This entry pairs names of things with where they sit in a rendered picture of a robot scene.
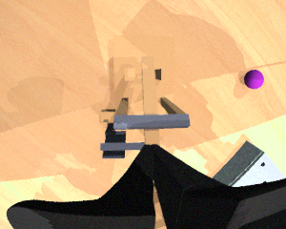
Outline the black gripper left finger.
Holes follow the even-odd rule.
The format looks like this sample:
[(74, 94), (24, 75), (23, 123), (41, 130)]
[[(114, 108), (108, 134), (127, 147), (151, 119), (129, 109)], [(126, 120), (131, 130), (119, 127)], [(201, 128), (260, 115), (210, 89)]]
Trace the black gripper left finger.
[(25, 199), (7, 209), (12, 229), (154, 229), (153, 152), (143, 144), (127, 172), (102, 198)]

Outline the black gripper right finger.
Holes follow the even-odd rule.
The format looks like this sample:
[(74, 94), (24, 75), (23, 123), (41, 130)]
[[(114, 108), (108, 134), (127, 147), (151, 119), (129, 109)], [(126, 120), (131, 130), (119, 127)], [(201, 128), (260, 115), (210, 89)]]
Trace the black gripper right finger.
[(161, 146), (151, 148), (153, 182), (166, 229), (238, 229), (286, 207), (286, 178), (227, 186)]

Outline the purple ball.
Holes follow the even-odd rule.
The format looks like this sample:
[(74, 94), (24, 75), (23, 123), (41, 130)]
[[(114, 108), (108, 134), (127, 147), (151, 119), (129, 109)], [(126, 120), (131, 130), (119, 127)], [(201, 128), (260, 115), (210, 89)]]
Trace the purple ball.
[(264, 84), (264, 75), (262, 72), (258, 70), (250, 70), (246, 73), (245, 77), (243, 77), (243, 81), (245, 81), (245, 85), (249, 89), (257, 89), (262, 87)]

